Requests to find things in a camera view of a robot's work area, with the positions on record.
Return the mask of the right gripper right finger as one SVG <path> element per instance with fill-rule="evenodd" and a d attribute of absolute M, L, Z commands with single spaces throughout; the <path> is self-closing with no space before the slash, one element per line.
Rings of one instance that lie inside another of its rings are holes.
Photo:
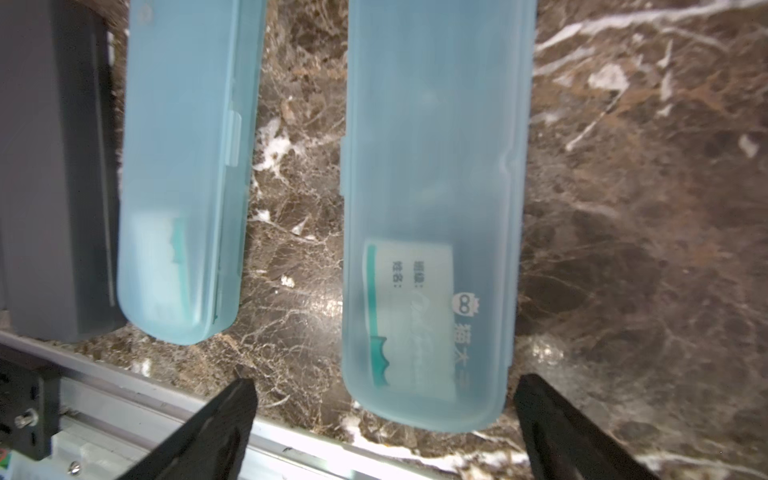
<path fill-rule="evenodd" d="M 534 478 L 657 477 L 541 376 L 521 376 L 513 402 Z"/>

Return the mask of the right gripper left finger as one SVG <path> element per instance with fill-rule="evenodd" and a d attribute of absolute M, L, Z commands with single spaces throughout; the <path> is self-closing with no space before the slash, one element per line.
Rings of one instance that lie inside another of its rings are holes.
<path fill-rule="evenodd" d="M 233 381 L 122 477 L 236 479 L 257 408 L 254 382 Z"/>

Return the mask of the black pencil case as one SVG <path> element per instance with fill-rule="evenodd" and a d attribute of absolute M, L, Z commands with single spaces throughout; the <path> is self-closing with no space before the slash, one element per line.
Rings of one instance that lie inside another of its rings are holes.
<path fill-rule="evenodd" d="M 1 5 L 1 271 L 23 336 L 76 343 L 125 322 L 107 33 L 75 1 Z"/>

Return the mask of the teal pencil case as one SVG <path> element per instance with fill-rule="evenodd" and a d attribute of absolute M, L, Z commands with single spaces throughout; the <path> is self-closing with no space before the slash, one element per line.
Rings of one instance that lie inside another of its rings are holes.
<path fill-rule="evenodd" d="M 464 433 L 513 361 L 537 5 L 349 5 L 342 376 L 387 420 Z"/>
<path fill-rule="evenodd" d="M 263 1 L 134 1 L 117 296 L 146 334 L 193 345 L 239 308 Z"/>

